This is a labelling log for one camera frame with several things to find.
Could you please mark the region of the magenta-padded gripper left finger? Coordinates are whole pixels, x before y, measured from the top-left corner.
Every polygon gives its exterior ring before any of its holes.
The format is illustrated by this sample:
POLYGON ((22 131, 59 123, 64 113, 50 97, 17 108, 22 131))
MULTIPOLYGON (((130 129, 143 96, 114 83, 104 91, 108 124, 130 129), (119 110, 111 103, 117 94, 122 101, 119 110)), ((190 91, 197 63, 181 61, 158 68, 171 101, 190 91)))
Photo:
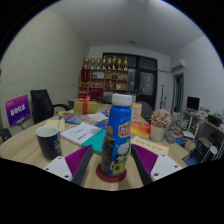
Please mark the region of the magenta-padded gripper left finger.
POLYGON ((67 157, 56 157, 44 170, 76 185, 81 185, 92 156, 93 149, 89 145, 73 152, 67 157))

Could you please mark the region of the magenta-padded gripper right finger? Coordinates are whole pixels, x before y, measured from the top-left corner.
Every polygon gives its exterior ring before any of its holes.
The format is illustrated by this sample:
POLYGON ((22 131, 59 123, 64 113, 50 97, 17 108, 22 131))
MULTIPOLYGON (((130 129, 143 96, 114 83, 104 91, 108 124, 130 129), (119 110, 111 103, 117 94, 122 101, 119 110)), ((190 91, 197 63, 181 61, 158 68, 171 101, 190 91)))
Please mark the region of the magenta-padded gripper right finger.
POLYGON ((143 185, 150 184, 182 169, 182 166, 168 155, 156 155, 136 144, 131 145, 131 155, 143 185))

